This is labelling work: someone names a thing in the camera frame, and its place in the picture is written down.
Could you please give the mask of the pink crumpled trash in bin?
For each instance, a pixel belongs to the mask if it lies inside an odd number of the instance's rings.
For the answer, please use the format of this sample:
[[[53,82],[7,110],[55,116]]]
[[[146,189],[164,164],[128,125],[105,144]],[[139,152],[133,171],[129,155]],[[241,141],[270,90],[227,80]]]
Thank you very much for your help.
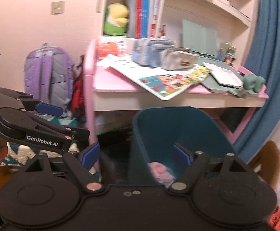
[[[175,176],[172,170],[167,166],[159,162],[148,163],[148,166],[155,180],[158,183],[164,185],[166,188],[168,188],[175,181]]]

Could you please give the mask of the teal plastic trash bin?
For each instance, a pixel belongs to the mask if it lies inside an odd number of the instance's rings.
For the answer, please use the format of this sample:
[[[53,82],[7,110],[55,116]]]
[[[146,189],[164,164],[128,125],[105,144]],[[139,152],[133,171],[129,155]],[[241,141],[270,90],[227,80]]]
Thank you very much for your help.
[[[155,107],[139,111],[132,121],[133,139],[128,165],[131,185],[155,185],[149,164],[158,162],[178,177],[186,168],[176,161],[174,145],[191,152],[203,151],[212,157],[223,157],[235,150],[208,114],[194,107]]]

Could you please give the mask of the red bag beside backpack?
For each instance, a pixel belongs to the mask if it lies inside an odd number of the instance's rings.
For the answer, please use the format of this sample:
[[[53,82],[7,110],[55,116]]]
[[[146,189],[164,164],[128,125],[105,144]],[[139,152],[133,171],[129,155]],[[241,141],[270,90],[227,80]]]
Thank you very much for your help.
[[[80,63],[73,67],[73,93],[72,99],[68,104],[68,110],[70,111],[72,117],[76,118],[77,121],[81,124],[84,124],[86,122],[85,98],[83,88],[83,66],[85,58],[85,54],[81,55]]]

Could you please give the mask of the pink children's desk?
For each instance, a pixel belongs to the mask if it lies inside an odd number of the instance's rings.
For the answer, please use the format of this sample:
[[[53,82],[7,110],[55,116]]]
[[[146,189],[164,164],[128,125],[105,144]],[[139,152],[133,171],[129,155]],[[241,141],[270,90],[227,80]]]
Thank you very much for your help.
[[[141,110],[147,107],[192,106],[206,109],[211,113],[214,109],[243,107],[247,109],[247,112],[234,131],[230,131],[220,119],[217,120],[228,140],[235,143],[248,125],[255,110],[264,106],[269,98],[264,90],[258,96],[239,99],[230,94],[212,93],[203,85],[196,85],[169,101],[162,101],[114,69],[97,65],[96,44],[110,41],[111,37],[92,40],[86,52],[83,78],[90,142],[97,142],[97,132],[94,126],[96,112]]]

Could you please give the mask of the green desk mat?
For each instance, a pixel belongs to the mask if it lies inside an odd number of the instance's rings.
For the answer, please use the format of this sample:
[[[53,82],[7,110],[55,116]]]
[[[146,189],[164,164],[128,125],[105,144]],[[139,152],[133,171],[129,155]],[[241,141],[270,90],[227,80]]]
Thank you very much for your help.
[[[229,93],[237,98],[245,98],[248,91],[243,88],[243,77],[225,62],[210,55],[197,53],[197,64],[209,69],[210,75],[202,85],[213,93]]]

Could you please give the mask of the colourful picture board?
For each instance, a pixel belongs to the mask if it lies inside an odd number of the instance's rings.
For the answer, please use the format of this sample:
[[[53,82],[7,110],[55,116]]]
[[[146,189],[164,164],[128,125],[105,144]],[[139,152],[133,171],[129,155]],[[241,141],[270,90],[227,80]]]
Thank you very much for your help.
[[[110,67],[163,101],[200,84],[210,75],[208,68],[198,64],[181,71],[144,67],[131,61],[114,62]]]

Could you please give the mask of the white notebook on desk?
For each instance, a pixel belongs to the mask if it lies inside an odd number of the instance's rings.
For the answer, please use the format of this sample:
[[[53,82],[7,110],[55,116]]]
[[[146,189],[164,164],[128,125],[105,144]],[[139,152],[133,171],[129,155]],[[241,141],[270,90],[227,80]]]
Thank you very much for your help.
[[[243,82],[231,70],[218,67],[215,64],[202,62],[202,65],[210,70],[211,75],[220,84],[228,87],[242,87]]]

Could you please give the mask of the orange white box on desk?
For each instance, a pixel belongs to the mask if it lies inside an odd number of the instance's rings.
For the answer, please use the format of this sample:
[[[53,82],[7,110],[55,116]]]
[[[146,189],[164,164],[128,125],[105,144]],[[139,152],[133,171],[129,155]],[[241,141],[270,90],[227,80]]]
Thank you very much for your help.
[[[124,56],[127,52],[127,43],[125,41],[105,42],[97,45],[98,60],[103,60],[109,54],[117,57]]]

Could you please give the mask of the green desk lamp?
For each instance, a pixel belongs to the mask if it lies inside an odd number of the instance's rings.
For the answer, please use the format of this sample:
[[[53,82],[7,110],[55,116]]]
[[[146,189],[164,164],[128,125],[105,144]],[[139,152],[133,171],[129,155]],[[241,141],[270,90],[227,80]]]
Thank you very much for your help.
[[[262,87],[265,85],[266,80],[261,76],[255,76],[254,74],[249,74],[243,78],[243,86],[238,91],[238,96],[240,98],[245,98],[250,95],[249,91],[253,91],[258,94]]]

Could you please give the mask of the grey polka dot pencil case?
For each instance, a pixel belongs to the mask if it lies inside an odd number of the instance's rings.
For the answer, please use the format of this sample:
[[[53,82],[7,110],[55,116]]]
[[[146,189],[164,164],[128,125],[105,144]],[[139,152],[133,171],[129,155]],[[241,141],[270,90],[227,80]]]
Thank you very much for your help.
[[[160,67],[165,70],[181,70],[192,68],[198,55],[191,53],[188,48],[167,48],[161,53]]]

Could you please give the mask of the blue curtain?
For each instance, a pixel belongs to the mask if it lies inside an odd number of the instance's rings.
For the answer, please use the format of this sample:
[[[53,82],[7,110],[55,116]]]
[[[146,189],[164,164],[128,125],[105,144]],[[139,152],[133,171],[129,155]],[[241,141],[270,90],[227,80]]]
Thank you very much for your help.
[[[280,0],[259,0],[255,35],[245,67],[266,80],[269,96],[234,144],[238,156],[248,163],[280,120]]]

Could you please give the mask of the white bookshelf hutch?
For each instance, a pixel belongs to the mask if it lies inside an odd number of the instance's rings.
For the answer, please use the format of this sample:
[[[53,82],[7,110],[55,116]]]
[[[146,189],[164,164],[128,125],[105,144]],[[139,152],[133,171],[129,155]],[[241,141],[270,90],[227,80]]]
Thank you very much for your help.
[[[105,0],[107,4],[123,0]],[[236,48],[234,67],[245,64],[258,16],[259,0],[160,0],[157,26],[166,37],[182,44],[182,22],[188,20],[214,30],[216,41]]]

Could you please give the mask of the red book on shelf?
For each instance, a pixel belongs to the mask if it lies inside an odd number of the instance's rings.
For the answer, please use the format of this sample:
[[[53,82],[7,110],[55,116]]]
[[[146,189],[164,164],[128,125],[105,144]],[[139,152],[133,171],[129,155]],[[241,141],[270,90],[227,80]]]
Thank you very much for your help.
[[[141,15],[142,15],[142,0],[136,0],[136,10],[135,10],[135,38],[139,39],[141,37]]]

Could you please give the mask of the blue book on shelf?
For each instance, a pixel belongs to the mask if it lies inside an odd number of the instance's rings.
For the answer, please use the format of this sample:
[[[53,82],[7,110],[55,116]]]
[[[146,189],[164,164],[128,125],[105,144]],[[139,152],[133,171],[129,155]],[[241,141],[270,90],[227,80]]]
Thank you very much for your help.
[[[149,16],[149,0],[142,0],[142,28],[141,28],[141,37],[148,37],[148,16]]]

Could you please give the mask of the wall light switch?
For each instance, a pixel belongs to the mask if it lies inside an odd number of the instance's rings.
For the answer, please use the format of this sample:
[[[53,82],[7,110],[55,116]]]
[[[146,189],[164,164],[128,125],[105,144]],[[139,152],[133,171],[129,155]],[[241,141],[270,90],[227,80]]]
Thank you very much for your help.
[[[65,12],[65,1],[51,3],[51,15],[59,15]]]

